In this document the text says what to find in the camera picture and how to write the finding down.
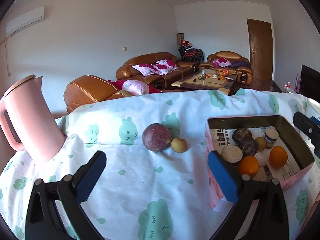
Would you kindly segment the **small yellow longan fruit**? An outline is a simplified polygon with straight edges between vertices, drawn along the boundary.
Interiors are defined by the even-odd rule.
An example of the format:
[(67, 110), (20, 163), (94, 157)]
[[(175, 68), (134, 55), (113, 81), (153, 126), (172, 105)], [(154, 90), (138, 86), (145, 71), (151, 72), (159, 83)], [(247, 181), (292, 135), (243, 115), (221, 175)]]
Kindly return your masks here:
[(171, 148), (177, 153), (183, 153), (188, 149), (188, 145), (184, 139), (174, 138), (171, 142)]

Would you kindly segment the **brown leather chaise sofa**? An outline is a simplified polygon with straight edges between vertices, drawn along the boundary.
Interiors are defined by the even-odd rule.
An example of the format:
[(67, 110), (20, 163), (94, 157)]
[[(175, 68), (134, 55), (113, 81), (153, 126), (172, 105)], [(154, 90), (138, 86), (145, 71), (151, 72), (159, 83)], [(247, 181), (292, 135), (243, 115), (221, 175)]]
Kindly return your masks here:
[[(84, 75), (73, 80), (66, 86), (63, 95), (67, 112), (71, 113), (76, 108), (87, 104), (135, 96), (122, 90), (125, 81), (107, 81), (93, 75)], [(152, 85), (147, 85), (149, 86), (149, 94), (160, 92)]]

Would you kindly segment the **orange at tin middle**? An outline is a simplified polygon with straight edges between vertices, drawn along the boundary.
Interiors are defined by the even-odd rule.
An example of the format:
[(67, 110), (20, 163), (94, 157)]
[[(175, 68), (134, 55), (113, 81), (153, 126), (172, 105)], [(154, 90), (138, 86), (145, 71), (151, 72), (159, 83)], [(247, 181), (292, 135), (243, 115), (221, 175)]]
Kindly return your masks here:
[(259, 171), (259, 162), (256, 157), (248, 155), (239, 161), (236, 169), (239, 174), (247, 174), (253, 178)]

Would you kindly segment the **white wall air conditioner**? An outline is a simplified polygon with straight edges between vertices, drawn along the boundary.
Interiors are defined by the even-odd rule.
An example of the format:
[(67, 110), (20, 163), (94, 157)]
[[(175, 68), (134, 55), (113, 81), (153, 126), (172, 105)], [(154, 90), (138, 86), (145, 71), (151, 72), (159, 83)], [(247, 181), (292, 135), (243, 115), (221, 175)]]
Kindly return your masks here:
[(7, 23), (6, 36), (12, 36), (16, 33), (44, 21), (44, 6), (30, 10)]

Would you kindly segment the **glass-top coffee table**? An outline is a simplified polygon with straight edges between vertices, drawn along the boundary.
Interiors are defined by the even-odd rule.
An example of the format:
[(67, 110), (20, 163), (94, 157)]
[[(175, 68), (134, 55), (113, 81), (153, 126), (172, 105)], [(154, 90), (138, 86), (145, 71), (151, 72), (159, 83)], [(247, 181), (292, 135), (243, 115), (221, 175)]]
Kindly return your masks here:
[(219, 90), (226, 95), (232, 95), (237, 80), (236, 72), (228, 70), (203, 69), (184, 77), (174, 83), (172, 87), (186, 90)]

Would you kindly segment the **pink Genji biscuit tin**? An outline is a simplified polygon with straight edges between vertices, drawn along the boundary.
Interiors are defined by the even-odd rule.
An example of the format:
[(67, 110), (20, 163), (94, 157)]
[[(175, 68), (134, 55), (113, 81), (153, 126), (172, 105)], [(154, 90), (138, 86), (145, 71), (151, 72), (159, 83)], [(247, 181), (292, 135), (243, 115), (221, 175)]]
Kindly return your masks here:
[(282, 147), (288, 156), (287, 162), (280, 168), (274, 168), (269, 162), (271, 149), (259, 147), (254, 155), (259, 163), (259, 170), (254, 180), (269, 181), (277, 178), (283, 190), (292, 190), (299, 196), (308, 196), (315, 202), (319, 193), (319, 170), (315, 168), (316, 157), (293, 120), (282, 115), (232, 116), (209, 118), (205, 124), (207, 152), (221, 153), (227, 146), (238, 146), (232, 138), (238, 128), (251, 132), (252, 138), (263, 138), (268, 128), (275, 129), (278, 137), (274, 147)]

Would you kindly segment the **black television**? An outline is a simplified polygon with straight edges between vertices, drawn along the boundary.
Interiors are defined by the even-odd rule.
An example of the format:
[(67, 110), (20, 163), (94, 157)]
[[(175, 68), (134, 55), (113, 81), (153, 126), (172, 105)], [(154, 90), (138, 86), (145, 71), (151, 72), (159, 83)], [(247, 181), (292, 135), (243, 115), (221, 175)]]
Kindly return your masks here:
[(320, 73), (308, 66), (302, 65), (299, 94), (319, 101)]

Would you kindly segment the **yellow-green round fruit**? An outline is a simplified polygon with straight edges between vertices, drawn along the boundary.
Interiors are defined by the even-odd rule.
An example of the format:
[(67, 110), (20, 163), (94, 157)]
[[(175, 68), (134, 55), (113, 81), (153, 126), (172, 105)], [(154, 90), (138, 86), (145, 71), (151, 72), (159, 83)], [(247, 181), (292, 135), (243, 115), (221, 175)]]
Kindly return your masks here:
[(263, 137), (257, 137), (255, 138), (255, 142), (257, 144), (257, 151), (261, 152), (266, 148), (266, 140)]

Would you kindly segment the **dark brown mangosteen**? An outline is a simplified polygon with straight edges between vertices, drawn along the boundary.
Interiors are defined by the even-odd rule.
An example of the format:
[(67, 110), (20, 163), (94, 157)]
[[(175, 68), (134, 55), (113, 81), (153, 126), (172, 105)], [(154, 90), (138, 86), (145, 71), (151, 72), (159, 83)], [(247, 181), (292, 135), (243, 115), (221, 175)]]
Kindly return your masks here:
[(244, 137), (239, 144), (238, 147), (243, 153), (243, 156), (254, 156), (258, 151), (258, 145), (256, 141), (252, 137)]

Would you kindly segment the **pink quilted pillow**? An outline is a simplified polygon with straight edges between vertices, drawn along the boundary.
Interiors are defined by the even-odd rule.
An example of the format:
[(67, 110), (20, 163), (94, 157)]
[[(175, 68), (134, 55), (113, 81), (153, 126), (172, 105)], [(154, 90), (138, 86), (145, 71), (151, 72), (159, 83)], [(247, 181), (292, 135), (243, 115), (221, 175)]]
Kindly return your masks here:
[(133, 95), (149, 94), (149, 86), (137, 80), (126, 80), (122, 85), (122, 90), (126, 90)]

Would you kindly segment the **stacked dark chairs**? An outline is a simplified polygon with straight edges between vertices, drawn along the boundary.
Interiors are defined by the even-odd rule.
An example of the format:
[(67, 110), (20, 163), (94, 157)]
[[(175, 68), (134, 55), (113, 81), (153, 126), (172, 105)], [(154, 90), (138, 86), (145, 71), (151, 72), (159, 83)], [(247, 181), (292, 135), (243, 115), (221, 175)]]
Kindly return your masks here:
[(177, 34), (177, 45), (182, 61), (196, 62), (197, 64), (204, 62), (203, 51), (185, 40), (184, 33)]

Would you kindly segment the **pink electric kettle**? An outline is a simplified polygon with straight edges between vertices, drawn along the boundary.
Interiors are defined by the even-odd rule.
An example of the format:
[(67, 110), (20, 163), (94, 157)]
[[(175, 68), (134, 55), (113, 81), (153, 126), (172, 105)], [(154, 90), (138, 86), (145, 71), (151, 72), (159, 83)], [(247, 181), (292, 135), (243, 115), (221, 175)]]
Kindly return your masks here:
[(42, 94), (42, 77), (29, 75), (13, 84), (1, 98), (1, 128), (16, 151), (34, 161), (52, 159), (65, 142)]

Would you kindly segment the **white cloud-print tablecloth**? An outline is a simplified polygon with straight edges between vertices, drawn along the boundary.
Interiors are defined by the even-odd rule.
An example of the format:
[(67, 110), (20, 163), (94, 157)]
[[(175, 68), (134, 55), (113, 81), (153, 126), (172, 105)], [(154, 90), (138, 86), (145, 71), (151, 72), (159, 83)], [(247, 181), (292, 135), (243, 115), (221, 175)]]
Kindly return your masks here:
[[(211, 208), (214, 187), (207, 172), (207, 119), (221, 116), (280, 114), (292, 120), (305, 112), (299, 94), (242, 89), (234, 96), (214, 90), (133, 96), (84, 105), (56, 120), (66, 140), (51, 160), (38, 164), (17, 152), (1, 173), (1, 215), (18, 239), (35, 180), (59, 181), (74, 174), (98, 150), (107, 165), (82, 207), (106, 239), (208, 239), (229, 211), (222, 196)], [(169, 145), (152, 152), (142, 142), (150, 124), (164, 125), (172, 139), (188, 149)]]

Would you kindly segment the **brown wooden door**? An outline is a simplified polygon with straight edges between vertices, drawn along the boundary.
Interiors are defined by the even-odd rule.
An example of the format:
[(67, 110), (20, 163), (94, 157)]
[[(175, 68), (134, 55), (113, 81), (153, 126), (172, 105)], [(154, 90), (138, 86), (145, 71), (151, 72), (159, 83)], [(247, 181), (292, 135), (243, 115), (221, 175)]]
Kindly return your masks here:
[(247, 19), (254, 80), (269, 82), (273, 74), (273, 36), (269, 22)]

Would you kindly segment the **brown leather three-seat sofa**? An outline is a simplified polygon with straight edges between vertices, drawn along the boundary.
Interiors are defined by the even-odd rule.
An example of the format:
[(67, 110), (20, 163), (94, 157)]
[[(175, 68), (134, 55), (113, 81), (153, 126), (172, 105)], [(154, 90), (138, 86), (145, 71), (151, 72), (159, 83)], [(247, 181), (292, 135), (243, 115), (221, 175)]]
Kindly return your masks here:
[(193, 74), (197, 69), (195, 62), (183, 62), (169, 52), (159, 52), (127, 60), (116, 71), (116, 78), (138, 80), (155, 88), (169, 89), (173, 83)]

